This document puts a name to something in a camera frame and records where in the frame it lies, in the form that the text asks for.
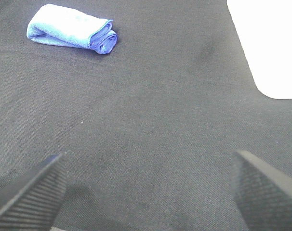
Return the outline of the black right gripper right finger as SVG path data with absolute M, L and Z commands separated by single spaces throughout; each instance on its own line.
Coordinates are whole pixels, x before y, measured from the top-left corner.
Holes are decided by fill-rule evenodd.
M 292 178 L 239 150 L 231 165 L 231 192 L 251 231 L 292 231 Z

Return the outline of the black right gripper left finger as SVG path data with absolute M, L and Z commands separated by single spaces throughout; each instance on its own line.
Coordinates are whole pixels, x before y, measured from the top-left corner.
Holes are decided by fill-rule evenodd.
M 0 231 L 49 231 L 67 186 L 64 154 L 54 154 L 0 189 Z

